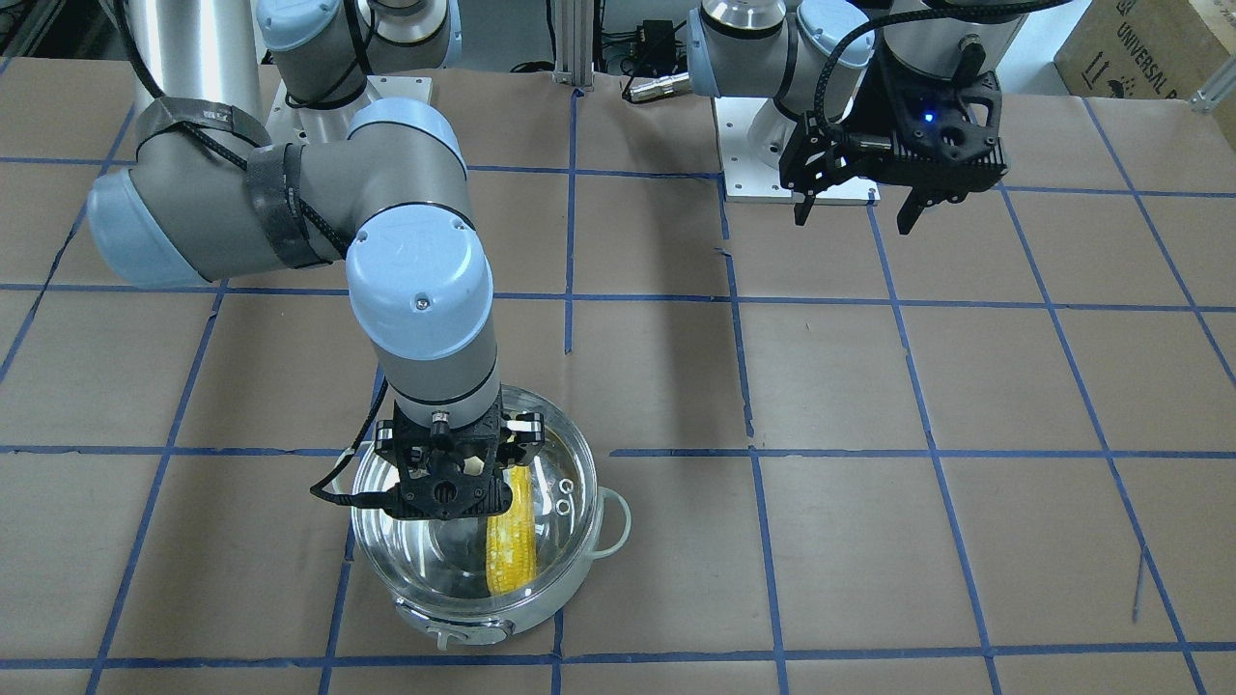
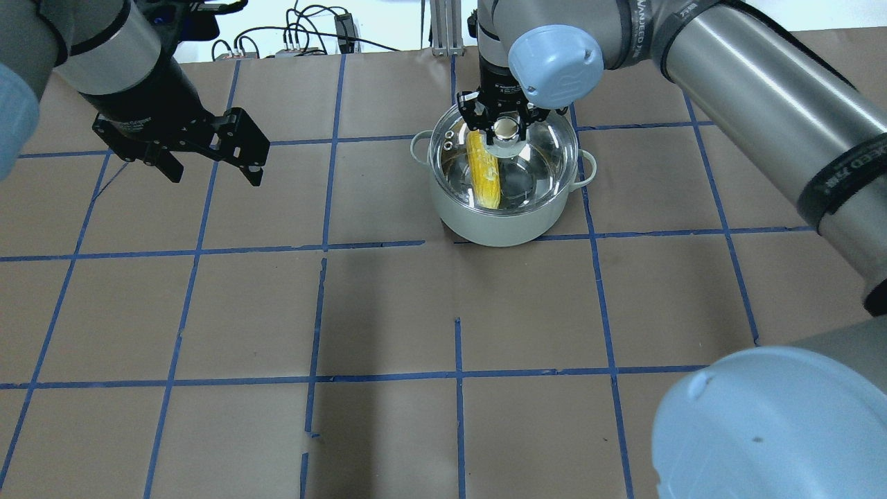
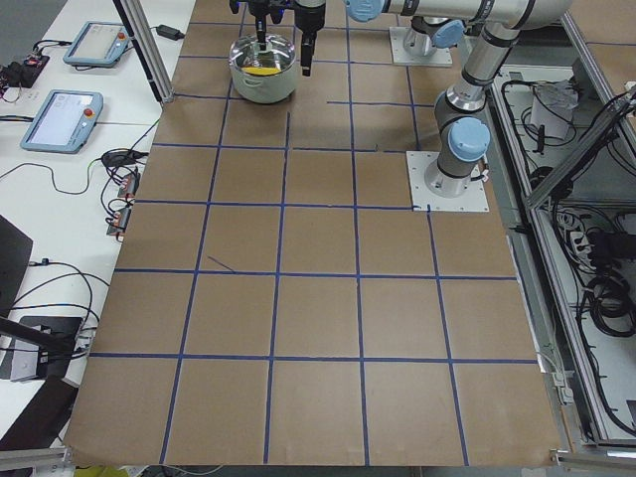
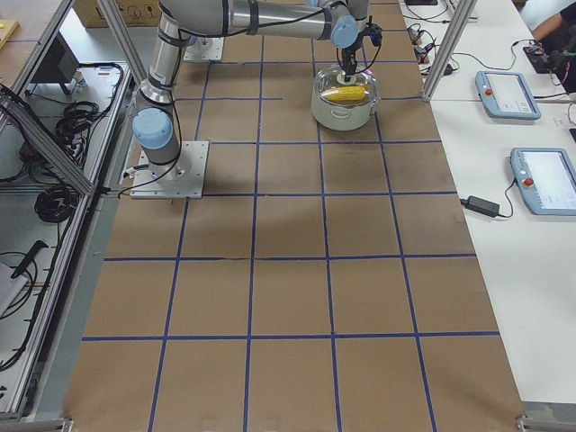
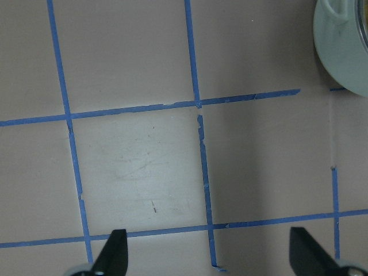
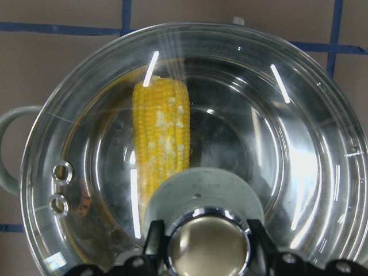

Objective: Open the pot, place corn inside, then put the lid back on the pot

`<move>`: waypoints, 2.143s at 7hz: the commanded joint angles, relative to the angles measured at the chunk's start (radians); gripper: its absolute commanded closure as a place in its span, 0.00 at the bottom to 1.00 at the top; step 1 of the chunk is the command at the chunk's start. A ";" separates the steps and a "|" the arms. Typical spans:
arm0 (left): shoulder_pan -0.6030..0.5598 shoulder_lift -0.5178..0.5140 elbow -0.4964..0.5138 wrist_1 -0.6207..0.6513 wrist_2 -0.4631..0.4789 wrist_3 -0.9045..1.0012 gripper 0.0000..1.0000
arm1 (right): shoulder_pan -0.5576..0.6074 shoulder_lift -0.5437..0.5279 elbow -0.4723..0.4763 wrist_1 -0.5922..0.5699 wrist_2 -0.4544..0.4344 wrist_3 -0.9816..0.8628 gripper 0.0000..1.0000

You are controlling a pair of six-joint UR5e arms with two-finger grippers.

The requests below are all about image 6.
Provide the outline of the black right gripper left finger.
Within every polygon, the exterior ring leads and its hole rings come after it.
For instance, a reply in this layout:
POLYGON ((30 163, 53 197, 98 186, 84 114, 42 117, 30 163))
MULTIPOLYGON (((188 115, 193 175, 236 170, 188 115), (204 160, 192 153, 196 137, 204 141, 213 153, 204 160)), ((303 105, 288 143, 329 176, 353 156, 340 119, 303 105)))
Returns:
POLYGON ((143 248, 143 275, 161 275, 164 269, 166 236, 164 221, 154 220, 150 223, 143 248))

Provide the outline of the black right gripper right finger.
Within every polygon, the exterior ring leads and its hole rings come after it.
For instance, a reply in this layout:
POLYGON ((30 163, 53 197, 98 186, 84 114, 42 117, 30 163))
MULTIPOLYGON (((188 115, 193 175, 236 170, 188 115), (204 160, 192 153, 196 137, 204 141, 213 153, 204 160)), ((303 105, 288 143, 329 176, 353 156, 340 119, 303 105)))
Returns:
POLYGON ((265 275, 271 275, 271 269, 273 268, 275 257, 278 255, 278 249, 258 219, 248 219, 247 223, 256 243, 262 249, 265 275))

